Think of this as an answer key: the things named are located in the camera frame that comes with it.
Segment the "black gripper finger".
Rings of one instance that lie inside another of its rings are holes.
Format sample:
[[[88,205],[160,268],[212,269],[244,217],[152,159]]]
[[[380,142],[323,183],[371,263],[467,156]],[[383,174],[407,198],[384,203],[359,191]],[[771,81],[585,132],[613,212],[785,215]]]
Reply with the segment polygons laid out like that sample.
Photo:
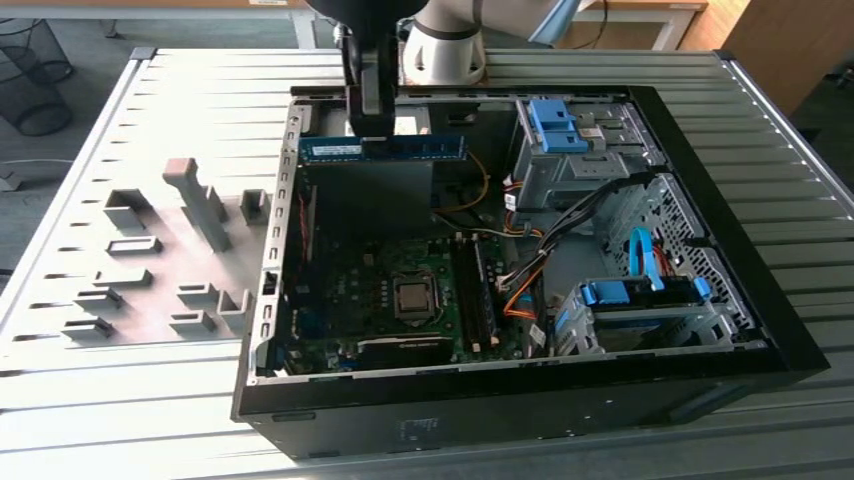
[[[395,125],[399,85],[398,46],[392,39],[363,44],[342,40],[347,112],[352,131],[362,138],[386,138]]]

